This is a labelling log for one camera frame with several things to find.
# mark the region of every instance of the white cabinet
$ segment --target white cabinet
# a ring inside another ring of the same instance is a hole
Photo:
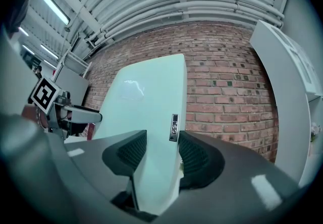
[[[322,88],[306,51],[281,30],[258,21],[250,43],[273,87],[279,117],[275,165],[299,182],[308,160],[311,110]]]

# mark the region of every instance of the person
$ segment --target person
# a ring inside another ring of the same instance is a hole
[[[35,75],[40,80],[42,78],[42,75],[41,75],[42,67],[40,65],[38,65],[35,69],[36,69]]]

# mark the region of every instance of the fluorescent light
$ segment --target fluorescent light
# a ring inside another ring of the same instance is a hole
[[[26,47],[25,45],[22,45],[28,52],[30,52],[31,54],[35,54],[32,50],[30,50],[28,47]]]
[[[19,27],[19,30],[24,33],[26,36],[29,36],[28,33],[22,28],[22,27]]]
[[[55,68],[55,69],[56,69],[56,67],[55,67],[54,65],[50,64],[50,63],[49,63],[49,62],[47,62],[46,60],[44,60],[44,62],[45,62],[45,63],[47,63],[48,65],[50,65],[50,66],[52,66],[53,68]]]
[[[41,48],[43,48],[44,50],[46,50],[47,52],[49,52],[53,57],[55,57],[56,59],[58,59],[59,57],[56,55],[56,54],[54,54],[53,52],[51,52],[51,51],[49,51],[48,50],[48,48],[46,48],[45,46],[43,46],[42,44],[40,45],[41,46]]]
[[[45,3],[51,8],[53,12],[64,22],[65,25],[68,25],[69,19],[62,12],[62,10],[54,3],[53,0],[44,0]]]

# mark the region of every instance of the white wall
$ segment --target white wall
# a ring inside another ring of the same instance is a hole
[[[287,0],[282,31],[307,52],[323,86],[323,25],[310,0]]]
[[[52,72],[54,70],[54,68],[52,68],[51,66],[49,66],[48,64],[41,62],[39,65],[41,65],[42,70],[41,70],[41,75],[47,78],[51,78],[52,77]]]

